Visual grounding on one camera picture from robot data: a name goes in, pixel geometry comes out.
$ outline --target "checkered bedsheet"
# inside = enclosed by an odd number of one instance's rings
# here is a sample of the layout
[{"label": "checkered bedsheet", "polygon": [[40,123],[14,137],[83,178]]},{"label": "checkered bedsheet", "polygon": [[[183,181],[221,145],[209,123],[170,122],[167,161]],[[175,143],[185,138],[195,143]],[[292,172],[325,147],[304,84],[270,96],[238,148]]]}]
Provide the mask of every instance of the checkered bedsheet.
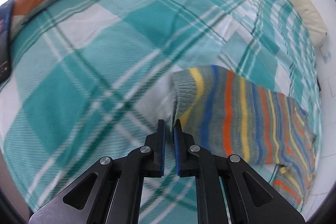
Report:
[{"label": "checkered bedsheet", "polygon": [[[171,121],[171,74],[215,64],[293,97],[319,136],[308,30],[288,0],[59,0],[20,32],[1,85],[1,150],[35,211],[102,156]],[[193,178],[167,138],[165,176],[146,179],[140,223],[196,223]],[[271,182],[275,166],[255,166]]]}]

